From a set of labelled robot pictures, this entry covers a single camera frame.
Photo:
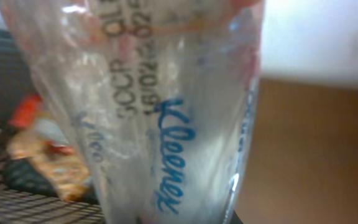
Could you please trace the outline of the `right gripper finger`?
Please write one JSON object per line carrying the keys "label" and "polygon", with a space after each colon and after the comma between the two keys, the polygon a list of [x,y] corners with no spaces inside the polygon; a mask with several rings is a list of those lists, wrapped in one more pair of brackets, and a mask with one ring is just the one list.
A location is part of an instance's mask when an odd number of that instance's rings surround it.
{"label": "right gripper finger", "polygon": [[233,212],[230,224],[243,224],[236,212]]}

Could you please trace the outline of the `yellow instant coffee bag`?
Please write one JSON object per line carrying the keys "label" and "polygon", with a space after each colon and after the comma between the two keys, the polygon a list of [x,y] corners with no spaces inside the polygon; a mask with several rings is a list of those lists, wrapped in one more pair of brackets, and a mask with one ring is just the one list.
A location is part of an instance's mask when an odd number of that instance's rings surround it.
{"label": "yellow instant coffee bag", "polygon": [[13,159],[28,159],[64,201],[78,201],[91,190],[89,169],[52,119],[37,119],[10,140]]}

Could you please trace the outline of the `dark grey plastic basket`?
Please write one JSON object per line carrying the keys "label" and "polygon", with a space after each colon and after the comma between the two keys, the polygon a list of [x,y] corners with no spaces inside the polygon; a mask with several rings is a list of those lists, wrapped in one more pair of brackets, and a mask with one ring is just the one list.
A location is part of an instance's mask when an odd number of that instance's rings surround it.
{"label": "dark grey plastic basket", "polygon": [[18,128],[8,121],[34,90],[13,38],[0,29],[0,223],[104,223],[96,200],[63,202],[26,160],[9,157],[6,148]]}

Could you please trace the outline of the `white blue tissue pack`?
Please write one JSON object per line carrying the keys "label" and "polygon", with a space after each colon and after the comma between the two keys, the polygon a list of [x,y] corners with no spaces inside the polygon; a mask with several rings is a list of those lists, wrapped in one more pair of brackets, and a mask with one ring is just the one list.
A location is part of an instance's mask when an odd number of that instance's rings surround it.
{"label": "white blue tissue pack", "polygon": [[5,0],[108,223],[229,223],[252,139],[260,0]]}

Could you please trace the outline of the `orange spaghetti pasta packet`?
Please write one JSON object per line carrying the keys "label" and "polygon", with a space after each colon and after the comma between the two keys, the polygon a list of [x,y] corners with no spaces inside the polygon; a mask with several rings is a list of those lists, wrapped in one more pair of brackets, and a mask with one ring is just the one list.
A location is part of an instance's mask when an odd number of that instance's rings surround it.
{"label": "orange spaghetti pasta packet", "polygon": [[38,93],[27,95],[14,110],[9,124],[19,129],[29,128],[35,121],[42,106],[43,100]]}

